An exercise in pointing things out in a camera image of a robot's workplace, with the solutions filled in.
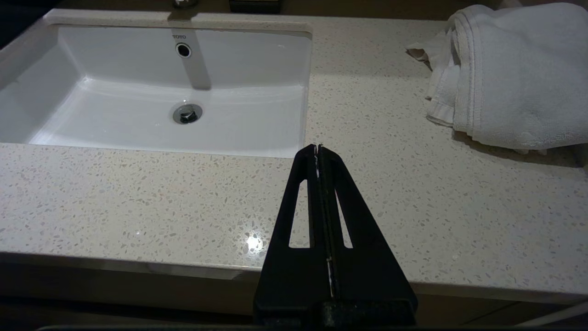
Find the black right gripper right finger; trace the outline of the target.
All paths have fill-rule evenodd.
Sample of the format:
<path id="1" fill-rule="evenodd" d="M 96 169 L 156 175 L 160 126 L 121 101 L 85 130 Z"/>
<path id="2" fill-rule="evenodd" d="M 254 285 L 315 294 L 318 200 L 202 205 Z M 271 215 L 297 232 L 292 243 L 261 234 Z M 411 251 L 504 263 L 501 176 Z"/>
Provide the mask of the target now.
<path id="1" fill-rule="evenodd" d="M 337 299 L 417 304 L 417 297 L 339 155 L 318 147 L 330 269 Z"/>

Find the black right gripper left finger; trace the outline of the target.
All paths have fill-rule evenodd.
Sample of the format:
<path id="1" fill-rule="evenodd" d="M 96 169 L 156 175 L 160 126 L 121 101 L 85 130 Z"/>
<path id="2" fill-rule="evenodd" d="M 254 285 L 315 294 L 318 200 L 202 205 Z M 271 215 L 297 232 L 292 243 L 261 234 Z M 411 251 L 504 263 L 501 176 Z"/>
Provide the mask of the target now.
<path id="1" fill-rule="evenodd" d="M 296 153 L 255 295 L 256 304 L 315 304 L 331 298 L 317 146 Z M 300 184 L 307 184 L 310 246 L 289 245 Z"/>

